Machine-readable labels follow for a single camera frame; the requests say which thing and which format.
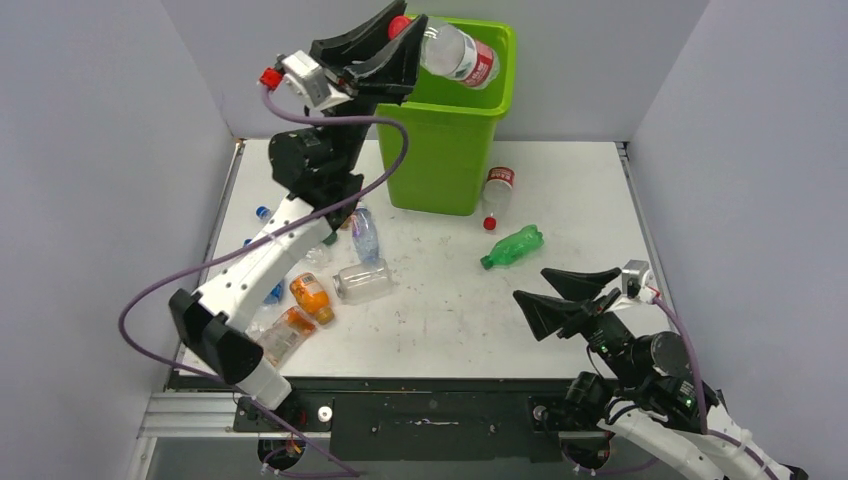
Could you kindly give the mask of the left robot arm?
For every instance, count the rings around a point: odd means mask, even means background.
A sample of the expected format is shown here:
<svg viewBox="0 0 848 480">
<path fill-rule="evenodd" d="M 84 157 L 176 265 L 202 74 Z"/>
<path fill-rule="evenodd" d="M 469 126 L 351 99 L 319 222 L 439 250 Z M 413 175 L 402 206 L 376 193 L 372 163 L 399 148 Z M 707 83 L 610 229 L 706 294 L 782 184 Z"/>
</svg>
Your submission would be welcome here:
<svg viewBox="0 0 848 480">
<path fill-rule="evenodd" d="M 168 303 L 182 343 L 260 404 L 259 417 L 276 431 L 295 423 L 298 403 L 279 361 L 248 329 L 271 289 L 373 190 L 355 167 L 369 128 L 390 124 L 376 109 L 404 103 L 419 77 L 427 17 L 389 30 L 406 9 L 393 1 L 349 32 L 282 55 L 264 71 L 259 91 L 267 108 L 279 87 L 306 108 L 302 115 L 280 111 L 294 129 L 268 144 L 271 175 L 285 197 L 249 244 L 219 259 L 217 275 L 194 291 L 176 291 Z"/>
</svg>

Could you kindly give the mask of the green plastic bottle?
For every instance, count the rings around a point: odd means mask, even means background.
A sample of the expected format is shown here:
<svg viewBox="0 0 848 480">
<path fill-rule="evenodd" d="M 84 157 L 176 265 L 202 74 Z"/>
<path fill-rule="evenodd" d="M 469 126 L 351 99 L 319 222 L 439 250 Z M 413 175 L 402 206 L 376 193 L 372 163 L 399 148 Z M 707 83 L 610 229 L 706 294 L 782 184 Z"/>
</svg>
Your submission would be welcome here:
<svg viewBox="0 0 848 480">
<path fill-rule="evenodd" d="M 506 267 L 539 250 L 544 245 L 543 233 L 534 224 L 499 240 L 487 255 L 480 259 L 485 270 Z"/>
</svg>

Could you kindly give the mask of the clear jar silver lid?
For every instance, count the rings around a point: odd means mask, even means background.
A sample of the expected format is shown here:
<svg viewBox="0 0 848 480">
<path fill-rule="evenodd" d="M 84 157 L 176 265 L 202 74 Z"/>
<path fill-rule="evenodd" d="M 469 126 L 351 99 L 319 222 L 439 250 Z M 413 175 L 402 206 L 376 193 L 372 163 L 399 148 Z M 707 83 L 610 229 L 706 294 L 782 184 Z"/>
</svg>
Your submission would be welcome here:
<svg viewBox="0 0 848 480">
<path fill-rule="evenodd" d="M 335 274 L 332 280 L 337 297 L 348 305 L 388 296 L 394 288 L 391 270 L 385 259 L 346 267 Z"/>
</svg>

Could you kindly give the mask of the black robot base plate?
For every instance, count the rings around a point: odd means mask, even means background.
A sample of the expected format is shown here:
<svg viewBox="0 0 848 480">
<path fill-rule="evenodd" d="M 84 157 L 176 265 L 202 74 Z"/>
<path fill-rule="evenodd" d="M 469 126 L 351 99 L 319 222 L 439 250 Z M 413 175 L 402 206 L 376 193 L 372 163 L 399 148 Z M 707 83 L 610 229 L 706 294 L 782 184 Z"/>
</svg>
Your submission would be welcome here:
<svg viewBox="0 0 848 480">
<path fill-rule="evenodd" d="M 559 434 L 601 433 L 616 382 L 575 379 L 294 377 L 276 414 L 327 434 L 346 461 L 477 461 L 560 457 Z"/>
</svg>

